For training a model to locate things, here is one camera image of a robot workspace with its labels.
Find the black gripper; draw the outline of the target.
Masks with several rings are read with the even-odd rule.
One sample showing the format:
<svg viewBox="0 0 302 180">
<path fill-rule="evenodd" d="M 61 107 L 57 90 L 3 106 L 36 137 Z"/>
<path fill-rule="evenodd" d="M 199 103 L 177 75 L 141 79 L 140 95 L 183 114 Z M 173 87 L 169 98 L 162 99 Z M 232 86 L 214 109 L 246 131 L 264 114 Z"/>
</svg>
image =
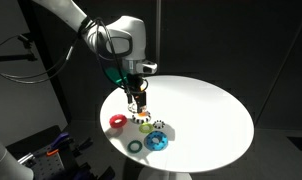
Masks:
<svg viewBox="0 0 302 180">
<path fill-rule="evenodd" d="M 142 75 L 136 74 L 128 74 L 127 75 L 127 87 L 129 88 L 129 92 L 126 93 L 127 95 L 127 101 L 128 105 L 131 105 L 133 103 L 133 96 L 137 97 L 137 107 L 139 111 L 142 111 L 143 108 L 146 106 L 146 89 L 141 88 L 143 83 L 148 83 L 146 79 L 143 78 Z"/>
</svg>

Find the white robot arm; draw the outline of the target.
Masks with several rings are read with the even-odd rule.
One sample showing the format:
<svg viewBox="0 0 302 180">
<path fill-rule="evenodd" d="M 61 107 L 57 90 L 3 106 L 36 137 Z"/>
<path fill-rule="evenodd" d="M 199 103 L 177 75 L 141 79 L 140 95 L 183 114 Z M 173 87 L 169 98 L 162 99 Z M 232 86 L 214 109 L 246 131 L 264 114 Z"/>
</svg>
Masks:
<svg viewBox="0 0 302 180">
<path fill-rule="evenodd" d="M 32 0 L 46 8 L 71 29 L 77 32 L 98 59 L 115 63 L 115 74 L 119 80 L 102 65 L 104 75 L 127 96 L 132 112 L 141 113 L 146 109 L 146 92 L 142 88 L 143 75 L 154 73 L 146 60 L 146 30 L 141 19 L 121 16 L 109 25 L 101 18 L 90 18 L 73 0 Z"/>
</svg>

